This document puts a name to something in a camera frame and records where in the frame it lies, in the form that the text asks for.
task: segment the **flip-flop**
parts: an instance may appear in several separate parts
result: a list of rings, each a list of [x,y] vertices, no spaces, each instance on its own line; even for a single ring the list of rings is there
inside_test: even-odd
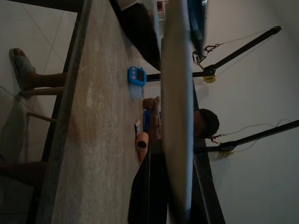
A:
[[[16,48],[9,50],[9,58],[10,58],[11,64],[13,65],[15,78],[18,81],[19,87],[20,87],[21,91],[24,91],[24,88],[22,85],[22,78],[28,72],[35,71],[35,68],[32,66],[30,60],[27,57],[15,55],[15,50],[16,50]]]

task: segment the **person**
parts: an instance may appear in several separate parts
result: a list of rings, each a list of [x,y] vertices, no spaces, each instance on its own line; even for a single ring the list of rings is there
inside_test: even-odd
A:
[[[10,56],[21,89],[30,90],[45,86],[64,86],[66,73],[46,76],[36,74],[28,61],[28,58],[21,49],[12,49],[10,51]],[[160,102],[160,97],[146,98],[143,100],[142,105],[145,110],[154,115]],[[217,132],[218,128],[219,120],[212,111],[208,109],[199,109],[194,112],[195,140],[212,137]],[[153,144],[158,139],[161,139],[159,119],[157,116],[151,116],[147,133],[149,135],[149,145]],[[139,164],[142,164],[147,152],[147,149],[137,151]],[[47,162],[31,162],[23,164],[0,162],[0,175],[10,177],[40,189],[43,186],[47,164]]]

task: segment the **black hair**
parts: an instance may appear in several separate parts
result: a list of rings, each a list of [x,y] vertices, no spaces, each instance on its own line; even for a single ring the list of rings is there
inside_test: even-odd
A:
[[[199,109],[199,112],[205,121],[206,128],[200,135],[201,138],[207,139],[212,137],[219,129],[219,120],[216,114],[208,109]]]

